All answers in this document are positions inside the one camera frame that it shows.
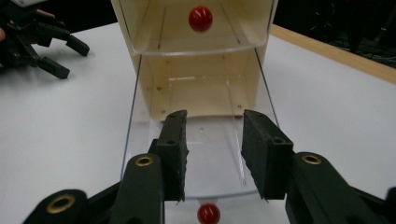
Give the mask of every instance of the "white table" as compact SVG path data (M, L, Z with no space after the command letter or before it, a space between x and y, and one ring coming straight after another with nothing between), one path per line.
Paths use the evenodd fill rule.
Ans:
M83 189L90 197L120 180L134 94L132 63L117 24L76 36L90 45L87 58L60 41L39 50L71 70L66 80L38 68L0 70L2 223L21 223L60 189ZM295 151L326 157L350 185L375 196L384 198L396 186L395 85L273 36L264 72L280 127ZM263 220L269 212L254 204L243 208L245 218L287 223L284 202L271 204L279 220Z

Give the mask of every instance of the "wooden strip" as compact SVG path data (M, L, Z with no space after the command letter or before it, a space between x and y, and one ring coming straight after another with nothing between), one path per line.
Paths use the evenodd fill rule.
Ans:
M381 78L387 82L396 84L396 69L382 63L376 63L359 55L338 49L334 46L322 43L304 35L294 33L277 25L272 26L271 35L288 41L303 49L308 49L317 54L323 55L338 63L353 67L374 77Z

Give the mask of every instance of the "dark background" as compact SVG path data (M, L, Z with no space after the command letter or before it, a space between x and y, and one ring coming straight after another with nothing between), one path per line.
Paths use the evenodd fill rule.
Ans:
M42 9L72 33L117 21L110 0L49 0ZM279 0L274 23L396 67L395 0Z

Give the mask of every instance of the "brass ring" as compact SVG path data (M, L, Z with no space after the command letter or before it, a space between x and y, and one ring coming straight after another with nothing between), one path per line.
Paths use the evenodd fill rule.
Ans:
M140 157L137 159L134 164L137 166L148 166L153 163L153 159L149 156Z
M65 203L61 205L57 205L56 203L60 202L61 200L65 200ZM56 197L52 202L49 203L47 206L47 212L50 214L57 214L65 211L69 207L71 207L76 201L75 196L71 194L64 194L61 196Z
M313 164L313 165L321 164L321 159L314 155L304 155L303 161L305 161L306 163L309 163L309 164Z

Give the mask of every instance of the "red ball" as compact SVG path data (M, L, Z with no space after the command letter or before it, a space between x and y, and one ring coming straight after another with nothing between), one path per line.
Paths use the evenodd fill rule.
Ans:
M205 32L212 25L213 17L209 8L195 7L190 12L189 24L192 30L196 32Z
M220 221L220 210L213 203L206 203L198 209L197 216L201 224L217 224Z

